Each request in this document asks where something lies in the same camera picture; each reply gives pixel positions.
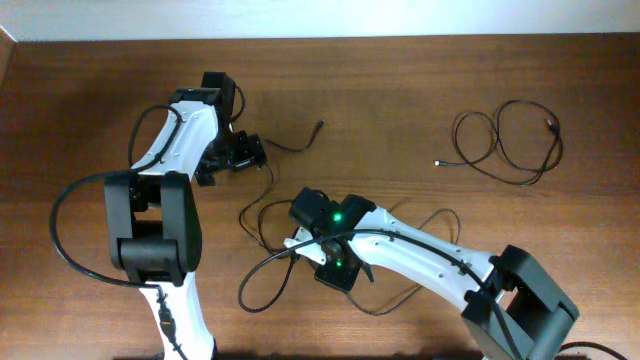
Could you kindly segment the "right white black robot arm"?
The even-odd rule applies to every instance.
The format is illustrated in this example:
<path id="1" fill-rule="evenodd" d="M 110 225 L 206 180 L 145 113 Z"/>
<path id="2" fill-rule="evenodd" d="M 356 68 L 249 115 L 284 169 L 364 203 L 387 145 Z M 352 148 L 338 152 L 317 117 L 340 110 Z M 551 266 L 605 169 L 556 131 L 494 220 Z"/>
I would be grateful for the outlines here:
<path id="1" fill-rule="evenodd" d="M 293 200 L 287 248 L 316 263 L 315 279 L 348 293 L 360 272 L 396 272 L 441 296 L 487 359 L 552 359 L 579 317 L 575 303 L 527 251 L 466 249 L 411 227 L 354 194 L 310 188 Z"/>

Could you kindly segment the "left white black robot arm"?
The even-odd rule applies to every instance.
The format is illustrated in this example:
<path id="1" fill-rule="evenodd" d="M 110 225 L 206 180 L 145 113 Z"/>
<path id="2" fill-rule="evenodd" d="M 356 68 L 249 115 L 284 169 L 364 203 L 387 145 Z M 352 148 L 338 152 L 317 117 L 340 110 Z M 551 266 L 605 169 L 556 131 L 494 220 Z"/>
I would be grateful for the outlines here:
<path id="1" fill-rule="evenodd" d="M 265 164 L 259 137 L 233 129 L 241 93 L 224 72 L 206 72 L 200 87 L 176 90 L 146 154 L 105 180 L 110 259 L 148 302 L 162 359 L 217 354 L 196 287 L 203 235 L 191 184 L 212 186 L 220 171 Z"/>

